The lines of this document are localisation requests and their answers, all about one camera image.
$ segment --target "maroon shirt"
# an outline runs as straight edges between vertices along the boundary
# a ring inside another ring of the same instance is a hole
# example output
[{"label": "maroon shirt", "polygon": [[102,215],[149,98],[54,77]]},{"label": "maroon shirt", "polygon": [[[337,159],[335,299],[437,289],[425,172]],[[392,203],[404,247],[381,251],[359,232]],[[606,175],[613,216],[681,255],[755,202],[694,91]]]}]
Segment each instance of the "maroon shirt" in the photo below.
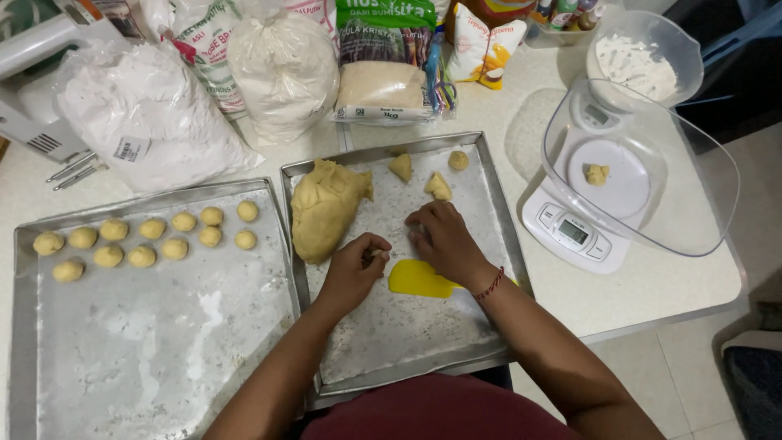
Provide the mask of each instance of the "maroon shirt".
[{"label": "maroon shirt", "polygon": [[472,376],[428,374],[368,391],[314,420],[302,440],[581,438],[524,396]]}]

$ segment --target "hand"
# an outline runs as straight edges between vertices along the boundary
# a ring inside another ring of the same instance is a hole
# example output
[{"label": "hand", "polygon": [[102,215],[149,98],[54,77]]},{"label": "hand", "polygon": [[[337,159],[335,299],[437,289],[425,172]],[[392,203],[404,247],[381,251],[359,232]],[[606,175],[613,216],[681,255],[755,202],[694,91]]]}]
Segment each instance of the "hand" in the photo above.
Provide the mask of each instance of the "hand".
[{"label": "hand", "polygon": [[[366,265],[365,251],[380,250]],[[375,281],[383,277],[391,244],[375,234],[363,233],[332,255],[326,280],[313,306],[326,310],[336,319],[344,318],[369,295]]]},{"label": "hand", "polygon": [[418,255],[448,280],[473,294],[481,294],[497,277],[498,269],[483,256],[467,230],[465,220],[451,202],[427,203],[410,214],[404,223],[426,228],[431,241],[415,230],[409,237]]}]

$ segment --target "dough on scale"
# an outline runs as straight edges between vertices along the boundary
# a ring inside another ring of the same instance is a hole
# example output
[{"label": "dough on scale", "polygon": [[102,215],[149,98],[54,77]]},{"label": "dough on scale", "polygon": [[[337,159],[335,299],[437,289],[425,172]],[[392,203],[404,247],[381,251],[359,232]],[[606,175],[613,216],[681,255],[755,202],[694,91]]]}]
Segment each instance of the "dough on scale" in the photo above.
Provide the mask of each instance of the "dough on scale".
[{"label": "dough on scale", "polygon": [[448,201],[453,196],[450,191],[450,186],[448,186],[448,182],[445,181],[443,175],[438,171],[435,171],[432,174],[432,177],[429,178],[429,181],[424,187],[424,191],[431,193],[437,200]]},{"label": "dough on scale", "polygon": [[207,226],[217,226],[223,222],[223,210],[219,207],[205,207],[201,211],[201,221]]},{"label": "dough on scale", "polygon": [[236,244],[236,247],[239,249],[244,249],[245,251],[255,246],[257,241],[258,238],[255,237],[253,231],[249,231],[247,229],[239,231],[239,233],[236,234],[236,237],[234,238],[234,244]]},{"label": "dough on scale", "polygon": [[125,253],[114,243],[99,247],[92,255],[92,261],[101,267],[112,268],[122,261]]},{"label": "dough on scale", "polygon": [[454,151],[448,157],[448,164],[454,170],[463,170],[470,165],[470,158],[464,151]]},{"label": "dough on scale", "polygon": [[149,267],[155,263],[155,251],[147,246],[137,246],[127,255],[127,260],[135,267]]},{"label": "dough on scale", "polygon": [[94,228],[82,226],[70,233],[68,244],[79,249],[89,249],[97,240],[98,232]]},{"label": "dough on scale", "polygon": [[236,207],[236,214],[245,222],[251,222],[258,216],[258,205],[251,200],[242,200]]},{"label": "dough on scale", "polygon": [[65,240],[58,233],[52,231],[38,234],[33,242],[33,249],[43,256],[54,254],[63,246],[65,246]]},{"label": "dough on scale", "polygon": [[293,246],[308,264],[323,262],[356,218],[361,199],[372,200],[372,173],[356,173],[330,160],[315,168],[293,190]]},{"label": "dough on scale", "polygon": [[400,179],[405,182],[410,181],[410,177],[413,173],[413,160],[410,154],[403,153],[391,160],[389,164],[389,170],[395,175],[398,175]]},{"label": "dough on scale", "polygon": [[586,172],[586,181],[590,185],[603,186],[609,171],[611,170],[608,165],[592,164],[589,166],[589,171]]},{"label": "dough on scale", "polygon": [[122,240],[127,236],[127,223],[118,218],[110,218],[100,225],[100,236],[109,241]]},{"label": "dough on scale", "polygon": [[187,211],[182,211],[171,219],[171,225],[174,226],[174,229],[182,232],[188,232],[195,228],[197,222],[195,215]]},{"label": "dough on scale", "polygon": [[83,273],[84,265],[71,260],[65,260],[52,269],[52,276],[58,283],[70,283],[78,280]]},{"label": "dough on scale", "polygon": [[181,260],[188,254],[188,241],[181,238],[172,238],[163,243],[160,252],[169,260]]},{"label": "dough on scale", "polygon": [[139,227],[138,233],[150,240],[157,240],[166,230],[166,222],[157,218],[145,220]]},{"label": "dough on scale", "polygon": [[207,226],[201,229],[201,232],[198,234],[198,240],[206,247],[217,246],[221,238],[223,238],[223,233],[214,226]]}]

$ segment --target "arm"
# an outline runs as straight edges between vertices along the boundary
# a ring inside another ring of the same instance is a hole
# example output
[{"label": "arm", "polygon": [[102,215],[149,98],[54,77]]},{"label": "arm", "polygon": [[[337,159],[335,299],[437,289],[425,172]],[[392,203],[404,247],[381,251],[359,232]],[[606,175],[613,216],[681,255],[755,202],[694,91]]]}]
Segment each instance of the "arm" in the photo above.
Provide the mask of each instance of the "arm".
[{"label": "arm", "polygon": [[[453,204],[426,204],[406,223],[429,231],[431,241],[411,233],[421,257],[473,295],[497,278],[500,270],[483,256]],[[572,429],[586,438],[664,439],[611,370],[521,287],[503,277],[481,304]]]},{"label": "arm", "polygon": [[[369,248],[386,252],[364,269],[361,256]],[[365,233],[333,254],[317,299],[231,398],[203,440],[277,438],[288,428],[312,385],[328,335],[382,278],[390,250],[383,238]]]}]

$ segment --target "scale button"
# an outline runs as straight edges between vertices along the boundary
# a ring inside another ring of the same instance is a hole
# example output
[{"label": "scale button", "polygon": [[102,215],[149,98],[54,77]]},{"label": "scale button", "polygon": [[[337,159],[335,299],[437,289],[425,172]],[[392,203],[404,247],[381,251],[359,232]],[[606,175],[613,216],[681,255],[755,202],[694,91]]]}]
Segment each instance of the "scale button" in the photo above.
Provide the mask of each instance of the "scale button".
[{"label": "scale button", "polygon": [[551,223],[554,221],[554,217],[556,217],[560,211],[562,211],[562,208],[559,206],[546,204],[546,206],[540,210],[540,222],[543,223],[543,225],[547,228],[550,228]]},{"label": "scale button", "polygon": [[587,252],[586,254],[592,258],[601,260],[603,259],[603,257],[605,257],[605,255],[610,250],[611,250],[611,243],[609,243],[604,236],[598,233],[597,241],[595,242],[594,246],[592,246],[592,248],[589,249],[589,252]]}]

